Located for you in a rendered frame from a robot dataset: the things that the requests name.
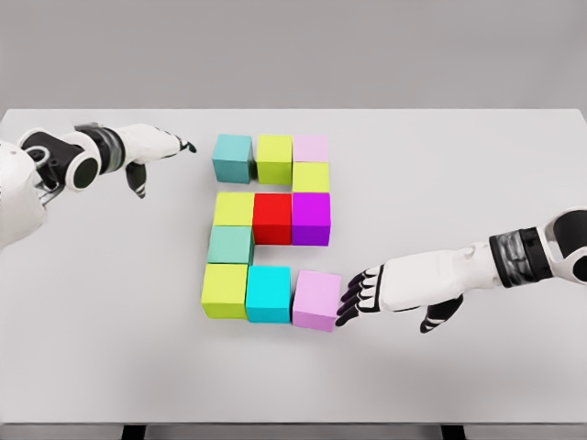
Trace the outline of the teal cube block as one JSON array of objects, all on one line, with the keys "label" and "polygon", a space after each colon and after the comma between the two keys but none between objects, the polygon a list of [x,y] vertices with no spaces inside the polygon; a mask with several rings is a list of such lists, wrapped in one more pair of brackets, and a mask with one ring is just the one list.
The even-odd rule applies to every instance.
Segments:
[{"label": "teal cube block", "polygon": [[250,183],[253,161],[251,137],[219,134],[212,161],[219,182]]}]

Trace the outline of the purple cube block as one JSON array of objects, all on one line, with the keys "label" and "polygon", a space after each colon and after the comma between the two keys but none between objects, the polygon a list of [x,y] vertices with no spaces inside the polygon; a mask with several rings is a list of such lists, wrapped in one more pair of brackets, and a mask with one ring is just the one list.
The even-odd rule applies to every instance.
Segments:
[{"label": "purple cube block", "polygon": [[294,192],[292,245],[327,247],[331,232],[329,192]]}]

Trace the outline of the yellow-green cube block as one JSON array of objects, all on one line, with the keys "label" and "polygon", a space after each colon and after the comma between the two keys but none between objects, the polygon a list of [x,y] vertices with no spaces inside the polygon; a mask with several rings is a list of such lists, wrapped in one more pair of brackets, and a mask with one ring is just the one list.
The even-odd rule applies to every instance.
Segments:
[{"label": "yellow-green cube block", "polygon": [[252,226],[254,201],[254,192],[219,192],[213,225]]},{"label": "yellow-green cube block", "polygon": [[295,162],[294,193],[329,193],[329,165],[326,162]]},{"label": "yellow-green cube block", "polygon": [[247,320],[245,301],[249,266],[207,264],[201,305],[210,319]]},{"label": "yellow-green cube block", "polygon": [[259,135],[257,170],[260,184],[293,183],[293,138],[285,135]]}]

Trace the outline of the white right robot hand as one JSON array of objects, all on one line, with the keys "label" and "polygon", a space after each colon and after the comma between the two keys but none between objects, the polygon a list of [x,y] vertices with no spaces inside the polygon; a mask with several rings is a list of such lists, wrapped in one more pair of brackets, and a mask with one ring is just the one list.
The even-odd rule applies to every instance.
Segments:
[{"label": "white right robot hand", "polygon": [[400,313],[424,307],[419,326],[428,334],[449,320],[462,306],[464,293],[449,275],[418,277],[395,261],[365,269],[348,283],[336,312],[336,327],[363,315]]}]

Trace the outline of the mint green cube block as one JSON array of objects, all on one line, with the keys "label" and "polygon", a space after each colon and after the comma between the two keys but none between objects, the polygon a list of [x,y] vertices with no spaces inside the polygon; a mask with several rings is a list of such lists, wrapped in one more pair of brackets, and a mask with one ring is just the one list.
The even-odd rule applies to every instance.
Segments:
[{"label": "mint green cube block", "polygon": [[207,262],[251,265],[254,246],[250,226],[214,225],[210,234]]}]

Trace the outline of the cyan cube block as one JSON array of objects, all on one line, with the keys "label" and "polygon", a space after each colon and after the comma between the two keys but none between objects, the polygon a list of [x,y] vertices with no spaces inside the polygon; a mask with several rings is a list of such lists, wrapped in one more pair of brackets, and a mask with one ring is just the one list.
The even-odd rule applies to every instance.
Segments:
[{"label": "cyan cube block", "polygon": [[291,322],[291,270],[287,266],[249,267],[245,307],[252,323]]}]

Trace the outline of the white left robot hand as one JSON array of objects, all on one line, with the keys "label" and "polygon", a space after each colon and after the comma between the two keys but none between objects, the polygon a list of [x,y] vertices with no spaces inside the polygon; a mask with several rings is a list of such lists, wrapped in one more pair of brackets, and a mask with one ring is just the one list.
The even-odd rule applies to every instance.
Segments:
[{"label": "white left robot hand", "polygon": [[129,188],[139,199],[146,196],[146,164],[176,156],[181,151],[197,151],[195,145],[168,131],[147,124],[133,124],[117,130],[125,149],[124,169]]}]

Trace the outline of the red cube block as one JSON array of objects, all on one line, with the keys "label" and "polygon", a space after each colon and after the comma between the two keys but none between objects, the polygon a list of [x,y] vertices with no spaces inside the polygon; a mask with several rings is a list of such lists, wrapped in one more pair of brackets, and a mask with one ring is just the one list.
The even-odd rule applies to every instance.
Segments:
[{"label": "red cube block", "polygon": [[256,193],[252,229],[256,245],[291,245],[292,195]]}]

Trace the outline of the light pink cube block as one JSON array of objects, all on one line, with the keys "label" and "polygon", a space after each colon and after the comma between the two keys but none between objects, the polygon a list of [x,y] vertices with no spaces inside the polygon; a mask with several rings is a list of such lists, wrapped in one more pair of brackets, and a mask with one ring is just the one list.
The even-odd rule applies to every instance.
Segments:
[{"label": "light pink cube block", "polygon": [[328,162],[327,137],[323,135],[294,135],[294,162]]},{"label": "light pink cube block", "polygon": [[293,297],[292,324],[333,332],[338,318],[340,287],[338,274],[300,270]]}]

